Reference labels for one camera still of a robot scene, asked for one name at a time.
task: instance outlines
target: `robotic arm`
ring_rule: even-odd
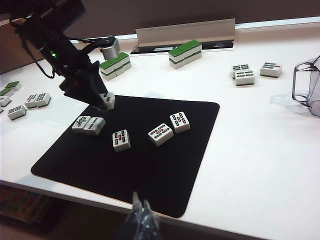
[[[83,13],[85,8],[80,0],[0,0],[0,14],[9,13],[10,23],[21,38],[22,47],[36,62],[27,41],[33,44],[52,66],[52,76],[48,76],[36,62],[40,70],[49,78],[55,73],[65,79],[59,86],[64,95],[88,103],[102,111],[107,107],[99,96],[107,89],[99,75],[99,61],[91,63],[88,53],[95,48],[113,46],[114,36],[83,40],[89,43],[81,50],[75,48],[63,32]],[[23,24],[13,20],[23,18]]]

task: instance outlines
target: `white tile holder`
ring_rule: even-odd
[[[235,19],[202,21],[186,24],[157,26],[136,29],[139,47],[184,44],[192,39],[199,42],[235,40]],[[204,52],[218,49],[202,50]],[[166,52],[131,54],[130,56],[164,55]]]

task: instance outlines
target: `black mouse pad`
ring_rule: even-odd
[[[88,106],[81,116],[103,117],[98,136],[73,133],[72,125],[34,164],[34,175],[127,203],[134,191],[151,208],[174,218],[187,207],[219,105],[214,102],[115,96],[114,109]],[[184,112],[190,130],[176,134],[169,116]],[[161,146],[148,132],[165,123],[174,136]],[[115,152],[112,134],[127,129],[131,148]]]

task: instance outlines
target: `white table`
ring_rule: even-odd
[[[185,214],[164,220],[268,239],[319,239],[320,119],[294,102],[291,91],[294,66],[320,54],[320,23],[239,29],[235,43],[236,50],[204,52],[178,70],[166,54],[131,56],[132,68],[105,84],[117,95],[220,104]],[[122,40],[121,50],[136,44]],[[90,58],[103,60],[98,50]],[[283,63],[279,79],[259,76],[265,61]],[[231,66],[242,63],[255,71],[255,85],[235,86]],[[46,78],[35,64],[1,75],[1,88],[23,84],[0,115],[1,183],[127,213],[130,204],[30,172],[87,107],[63,96],[62,80]],[[308,90],[307,81],[297,87]],[[6,116],[30,94],[44,92],[52,96],[48,107],[14,121]]]

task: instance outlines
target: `green led light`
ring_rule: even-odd
[[[51,54],[51,56],[52,56],[52,57],[54,57],[55,59],[57,59],[57,58],[58,58],[58,55],[57,55],[55,52],[50,51],[50,54]]]

